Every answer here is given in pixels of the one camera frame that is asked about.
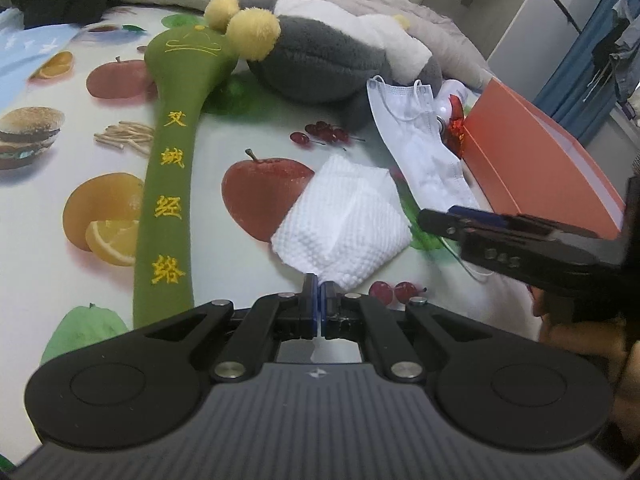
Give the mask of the right hand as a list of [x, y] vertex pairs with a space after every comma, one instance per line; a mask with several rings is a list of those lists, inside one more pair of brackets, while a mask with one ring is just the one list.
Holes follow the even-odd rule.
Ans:
[[539, 341], [548, 346], [603, 358], [608, 379], [616, 390], [612, 422], [625, 440], [639, 441], [639, 343], [626, 350], [623, 327], [616, 323], [580, 322], [553, 324], [547, 313], [551, 301], [544, 292], [533, 289], [533, 316], [541, 318]]

